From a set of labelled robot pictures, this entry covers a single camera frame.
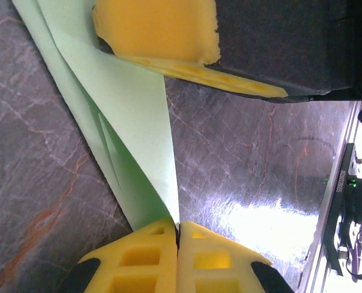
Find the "marble countertop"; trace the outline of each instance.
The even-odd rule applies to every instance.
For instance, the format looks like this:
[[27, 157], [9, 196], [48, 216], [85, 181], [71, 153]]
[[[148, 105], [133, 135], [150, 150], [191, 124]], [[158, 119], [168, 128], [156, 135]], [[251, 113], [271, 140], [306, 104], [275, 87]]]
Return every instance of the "marble countertop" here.
[[[295, 289], [349, 103], [271, 104], [166, 79], [181, 220], [270, 258]], [[41, 55], [0, 0], [0, 292], [54, 292], [131, 229]]]

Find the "green paper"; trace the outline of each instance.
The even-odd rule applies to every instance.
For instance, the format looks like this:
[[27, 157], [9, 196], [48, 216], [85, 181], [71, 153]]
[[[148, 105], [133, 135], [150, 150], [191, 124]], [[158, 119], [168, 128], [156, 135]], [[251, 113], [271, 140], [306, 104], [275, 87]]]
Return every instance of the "green paper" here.
[[134, 230], [178, 189], [163, 76], [97, 49], [92, 0], [13, 0]]

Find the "gray marble surface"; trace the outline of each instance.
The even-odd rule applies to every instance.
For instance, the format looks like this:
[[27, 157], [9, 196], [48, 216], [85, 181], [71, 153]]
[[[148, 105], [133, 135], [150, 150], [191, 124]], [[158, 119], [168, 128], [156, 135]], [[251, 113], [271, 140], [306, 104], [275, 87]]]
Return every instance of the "gray marble surface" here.
[[[270, 104], [166, 80], [181, 220], [270, 258], [295, 289], [347, 102]], [[131, 229], [31, 37], [0, 0], [0, 292], [54, 292]]]

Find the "paper sheet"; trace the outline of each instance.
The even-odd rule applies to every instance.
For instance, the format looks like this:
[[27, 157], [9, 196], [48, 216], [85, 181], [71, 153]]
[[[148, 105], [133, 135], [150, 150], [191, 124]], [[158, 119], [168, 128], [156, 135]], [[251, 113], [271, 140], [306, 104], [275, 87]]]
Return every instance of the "paper sheet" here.
[[169, 215], [178, 224], [163, 77], [97, 49], [95, 0], [13, 3], [132, 228]]

